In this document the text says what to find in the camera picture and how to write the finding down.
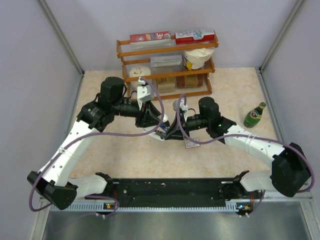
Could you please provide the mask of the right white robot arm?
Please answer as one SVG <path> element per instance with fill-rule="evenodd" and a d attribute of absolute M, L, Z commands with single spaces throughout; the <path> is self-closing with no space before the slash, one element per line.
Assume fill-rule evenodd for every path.
<path fill-rule="evenodd" d="M 233 185 L 233 192 L 245 198 L 253 191 L 278 191 L 292 198 L 297 193 L 309 191 L 314 183 L 314 173 L 295 143 L 286 144 L 278 140 L 256 136 L 236 122 L 223 117 L 219 105 L 211 97 L 198 101 L 199 113 L 188 116 L 186 97 L 182 95 L 173 103 L 176 128 L 182 136 L 190 138 L 190 132 L 205 129 L 211 141 L 236 147 L 259 159 L 267 170 L 242 173 Z"/>

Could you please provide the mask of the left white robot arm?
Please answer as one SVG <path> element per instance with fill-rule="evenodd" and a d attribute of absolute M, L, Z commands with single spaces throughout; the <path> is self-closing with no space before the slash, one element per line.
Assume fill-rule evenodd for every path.
<path fill-rule="evenodd" d="M 154 97 L 159 97 L 157 87 L 144 77 L 138 79 L 137 99 L 125 97 L 127 87 L 119 77 L 107 77 L 100 85 L 100 91 L 93 101 L 85 104 L 76 117 L 68 136 L 59 146 L 51 160 L 38 171 L 31 171 L 27 181 L 32 185 L 29 200 L 34 193 L 49 201 L 59 210 L 68 208 L 74 200 L 98 194 L 109 198 L 114 187 L 108 175 L 96 173 L 89 177 L 71 178 L 70 175 L 92 141 L 105 136 L 104 131 L 116 116 L 136 119 L 139 128 L 151 118 L 149 130 L 140 136 L 154 133 L 165 121 L 165 110 L 157 110 L 153 105 Z"/>

